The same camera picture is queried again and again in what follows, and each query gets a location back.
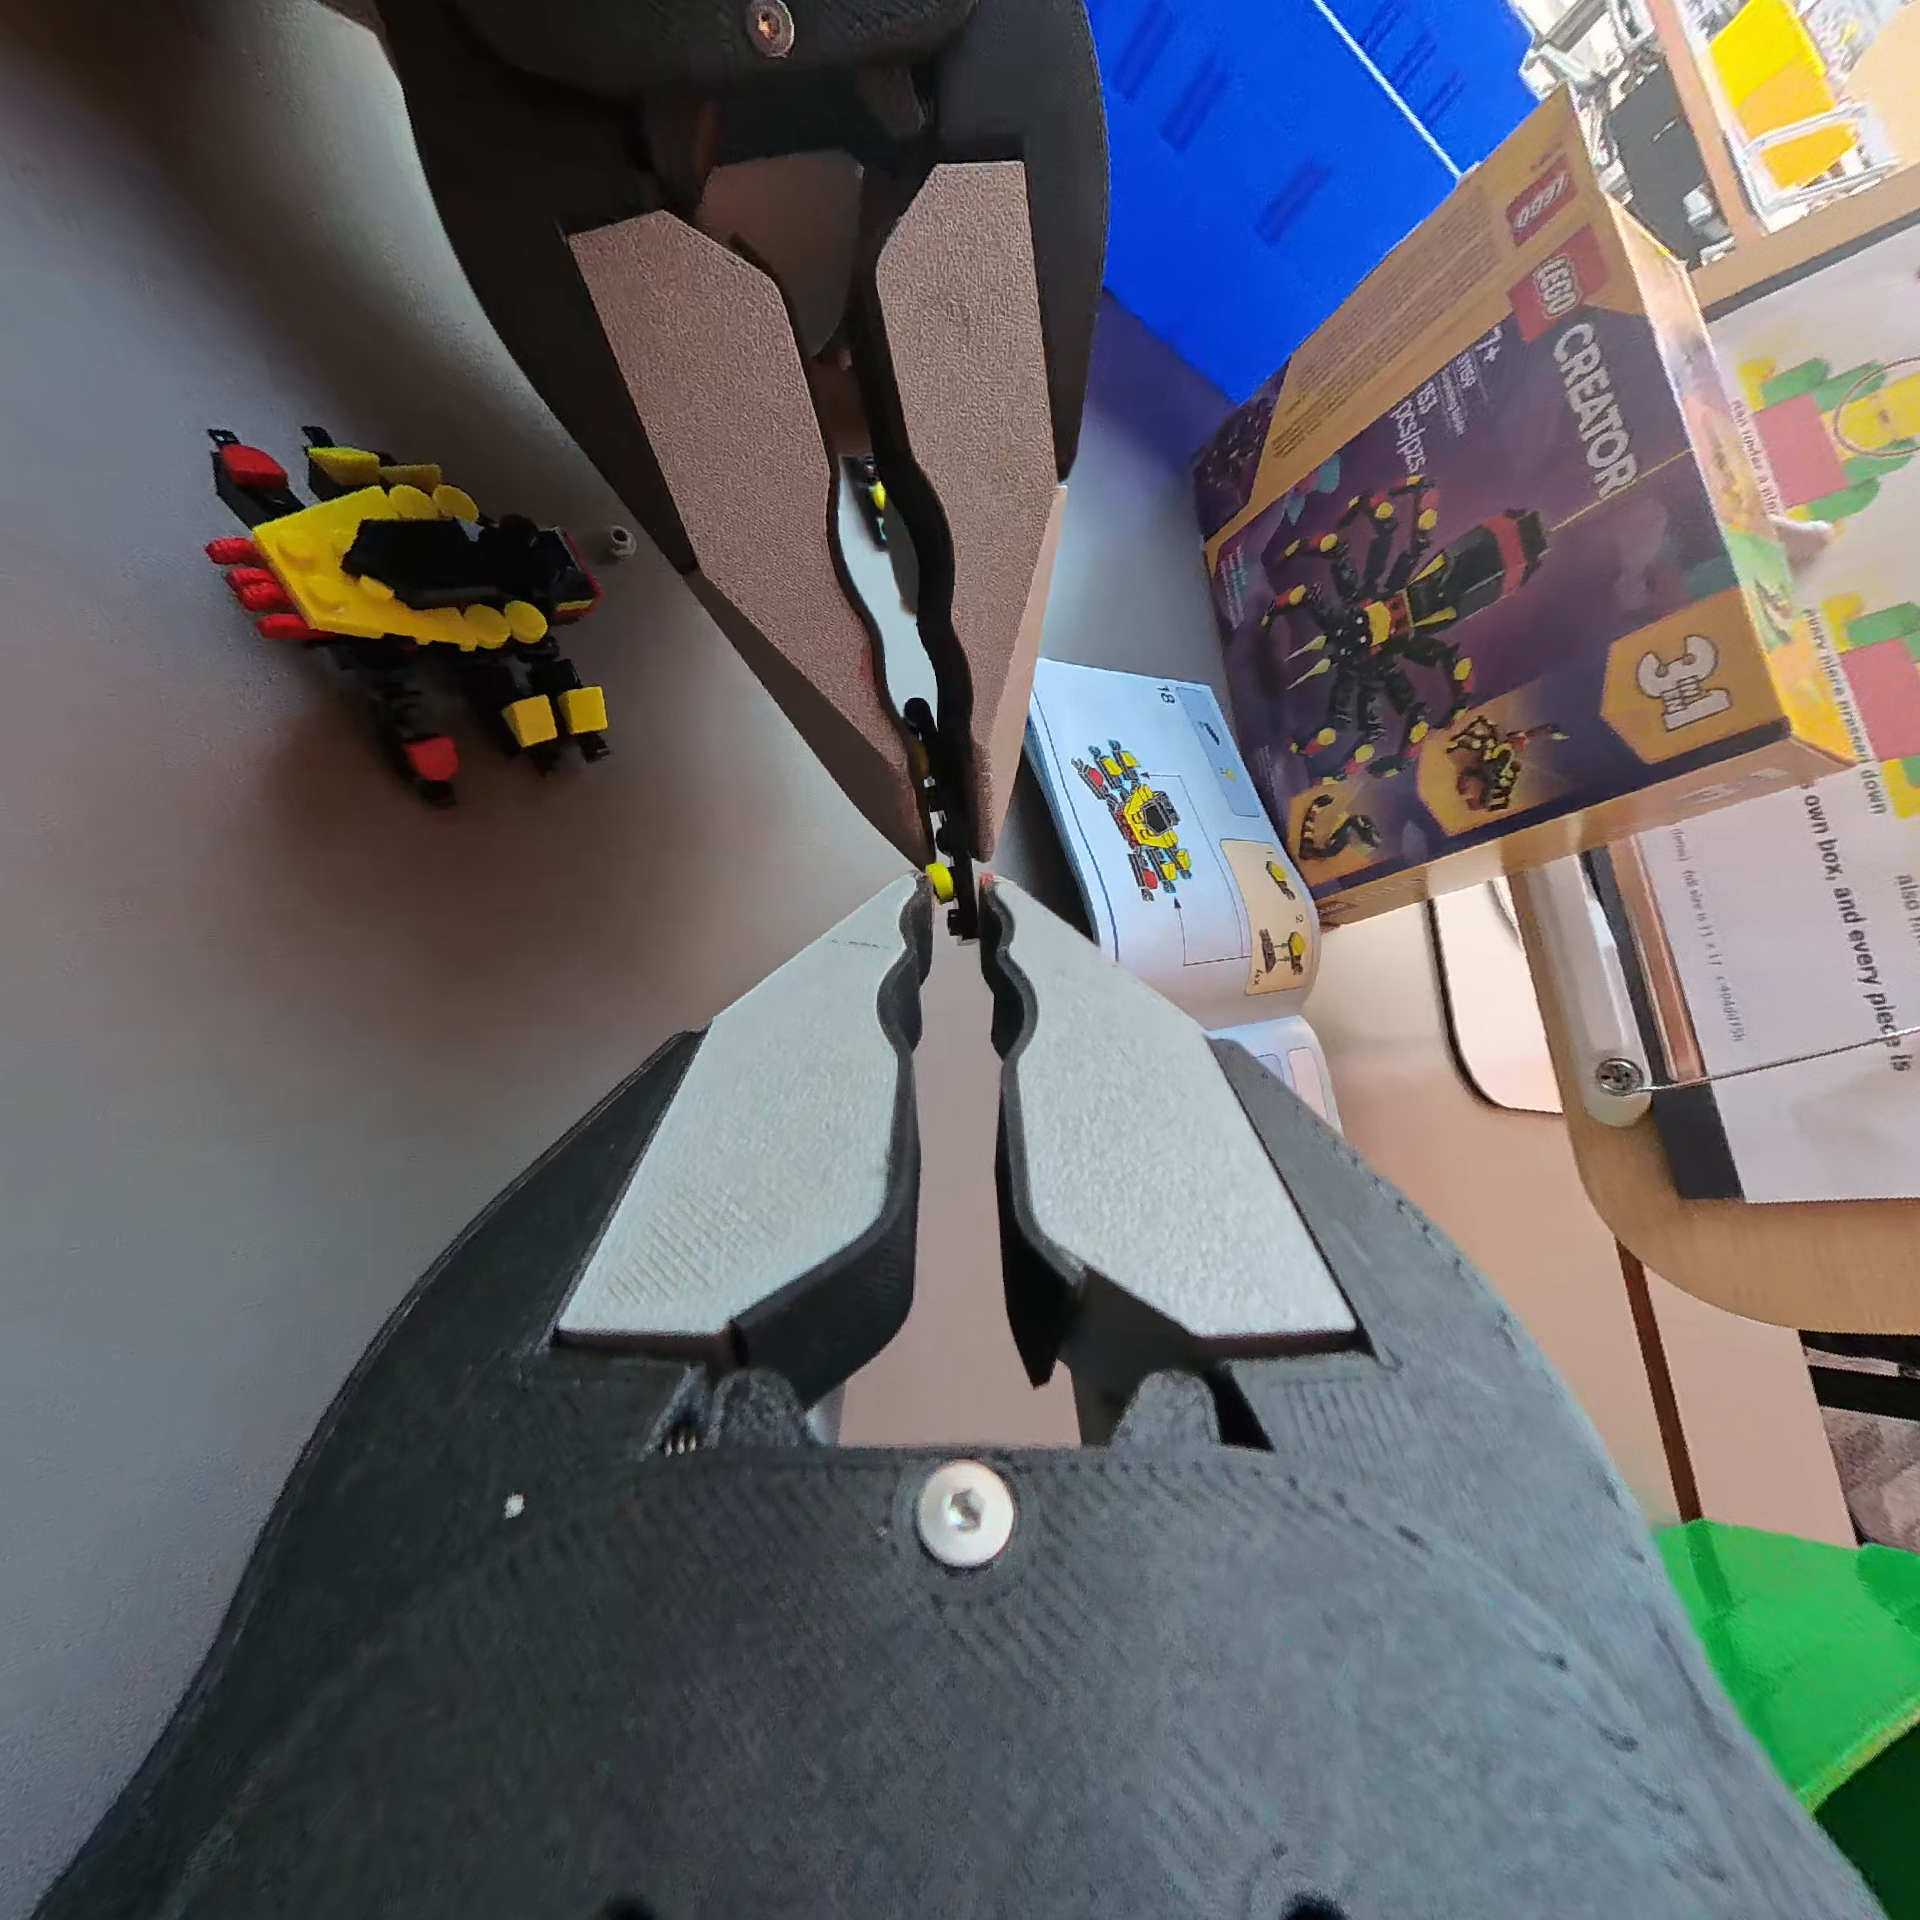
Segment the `yellow black red lego model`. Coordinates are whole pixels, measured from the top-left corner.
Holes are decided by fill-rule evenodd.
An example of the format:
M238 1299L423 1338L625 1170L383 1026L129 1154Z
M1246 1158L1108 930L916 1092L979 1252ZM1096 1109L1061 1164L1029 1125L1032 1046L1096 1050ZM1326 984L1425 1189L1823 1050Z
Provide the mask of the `yellow black red lego model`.
M400 463L312 423L304 491L222 426L208 429L208 467L243 526L205 544L230 598L262 639L325 655L360 688L376 748L423 804L449 810L462 773L437 685L541 775L608 756L608 696L561 646L601 603L569 532L493 517L438 463Z

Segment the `purple lego set box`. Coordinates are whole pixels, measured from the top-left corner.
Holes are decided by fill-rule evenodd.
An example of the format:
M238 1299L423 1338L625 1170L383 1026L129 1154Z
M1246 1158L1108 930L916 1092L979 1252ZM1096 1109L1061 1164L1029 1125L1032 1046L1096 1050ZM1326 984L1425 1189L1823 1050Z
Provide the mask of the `purple lego set box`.
M1191 480L1239 749L1326 926L1859 758L1688 272L1566 92Z

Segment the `lego instruction booklet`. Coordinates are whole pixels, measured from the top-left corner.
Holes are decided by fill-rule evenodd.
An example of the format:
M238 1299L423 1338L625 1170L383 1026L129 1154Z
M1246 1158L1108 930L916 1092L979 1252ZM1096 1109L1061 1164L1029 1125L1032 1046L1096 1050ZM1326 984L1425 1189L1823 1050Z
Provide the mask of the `lego instruction booklet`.
M1321 920L1211 685L1043 659L1024 764L1094 944L1340 1134L1305 1020Z

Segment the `yellow storage bin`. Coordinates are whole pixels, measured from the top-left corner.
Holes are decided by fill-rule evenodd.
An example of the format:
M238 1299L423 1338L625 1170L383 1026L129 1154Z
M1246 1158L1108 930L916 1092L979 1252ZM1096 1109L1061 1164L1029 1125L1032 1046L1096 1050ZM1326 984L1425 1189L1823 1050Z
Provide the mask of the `yellow storage bin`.
M1795 4L1747 2L1709 37L1709 63L1759 176L1787 195L1859 149L1823 54Z

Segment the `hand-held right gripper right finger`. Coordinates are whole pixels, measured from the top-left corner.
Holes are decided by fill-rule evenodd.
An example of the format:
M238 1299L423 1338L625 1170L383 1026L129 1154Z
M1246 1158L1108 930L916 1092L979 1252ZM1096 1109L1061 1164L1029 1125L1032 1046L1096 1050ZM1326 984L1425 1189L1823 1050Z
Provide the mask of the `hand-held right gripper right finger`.
M1108 1442L1145 1378L1360 1350L1360 1319L1206 1031L1007 879L980 887L999 1262L1032 1386Z

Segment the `wooden side table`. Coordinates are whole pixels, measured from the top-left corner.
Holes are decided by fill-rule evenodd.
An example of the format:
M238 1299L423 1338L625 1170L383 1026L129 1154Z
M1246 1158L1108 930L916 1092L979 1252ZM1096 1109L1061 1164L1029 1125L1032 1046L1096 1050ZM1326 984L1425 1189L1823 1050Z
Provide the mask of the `wooden side table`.
M1616 1243L1678 1518L1852 1546L1801 1334L1916 1334L1916 1200L1685 1198L1653 1109L1628 1130L1563 1115Z

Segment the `green plastic bin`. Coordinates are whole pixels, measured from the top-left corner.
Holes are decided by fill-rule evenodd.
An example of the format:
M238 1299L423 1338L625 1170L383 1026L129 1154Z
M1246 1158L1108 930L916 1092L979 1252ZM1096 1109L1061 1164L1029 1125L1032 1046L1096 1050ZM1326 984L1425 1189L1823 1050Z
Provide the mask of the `green plastic bin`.
M1708 1660L1885 1915L1917 1915L1917 1558L1694 1520L1655 1539Z

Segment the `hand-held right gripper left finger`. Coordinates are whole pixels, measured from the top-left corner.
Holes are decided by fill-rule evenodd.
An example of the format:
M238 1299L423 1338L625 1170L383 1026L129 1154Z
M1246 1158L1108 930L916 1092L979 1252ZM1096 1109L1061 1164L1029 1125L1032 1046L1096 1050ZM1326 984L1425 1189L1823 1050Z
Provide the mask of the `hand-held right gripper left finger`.
M925 877L885 884L552 1143L657 1085L608 1198L575 1206L557 1348L767 1373L814 1410L889 1343L915 1299L929 919Z

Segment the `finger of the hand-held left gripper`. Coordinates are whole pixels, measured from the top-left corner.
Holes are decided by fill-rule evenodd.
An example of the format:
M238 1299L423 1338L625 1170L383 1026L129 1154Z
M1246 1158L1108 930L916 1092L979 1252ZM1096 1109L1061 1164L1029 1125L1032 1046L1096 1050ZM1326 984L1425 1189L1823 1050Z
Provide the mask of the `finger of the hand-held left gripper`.
M990 861L1017 779L1064 512L1021 159L871 181L854 242L854 374L915 558L956 834Z
M688 586L909 869L932 858L785 299L668 211L566 239L692 552Z

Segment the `black yellow-studded lego leg assembly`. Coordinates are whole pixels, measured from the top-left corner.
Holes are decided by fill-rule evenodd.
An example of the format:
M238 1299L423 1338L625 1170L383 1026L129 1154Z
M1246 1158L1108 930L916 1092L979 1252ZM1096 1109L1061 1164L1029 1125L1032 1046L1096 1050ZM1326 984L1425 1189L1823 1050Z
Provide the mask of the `black yellow-studded lego leg assembly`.
M963 944L973 944L979 940L976 824L966 775L956 736L921 694L902 706L902 748L908 782L928 840L921 871L947 909L949 933Z

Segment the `blue plastic crate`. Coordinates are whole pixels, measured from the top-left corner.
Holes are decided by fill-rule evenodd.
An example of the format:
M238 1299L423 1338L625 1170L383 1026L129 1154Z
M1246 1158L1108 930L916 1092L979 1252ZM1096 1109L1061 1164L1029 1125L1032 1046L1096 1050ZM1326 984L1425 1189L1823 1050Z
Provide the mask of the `blue plastic crate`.
M1533 108L1505 2L1093 2L1105 291L1247 399Z

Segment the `white tube with screw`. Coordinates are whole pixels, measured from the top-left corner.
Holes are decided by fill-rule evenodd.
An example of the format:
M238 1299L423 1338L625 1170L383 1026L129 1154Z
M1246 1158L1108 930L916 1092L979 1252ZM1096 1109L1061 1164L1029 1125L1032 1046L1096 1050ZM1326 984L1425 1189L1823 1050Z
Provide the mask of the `white tube with screw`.
M1624 965L1588 869L1557 858L1510 879L1563 1110L1607 1130L1648 1115L1651 1067Z

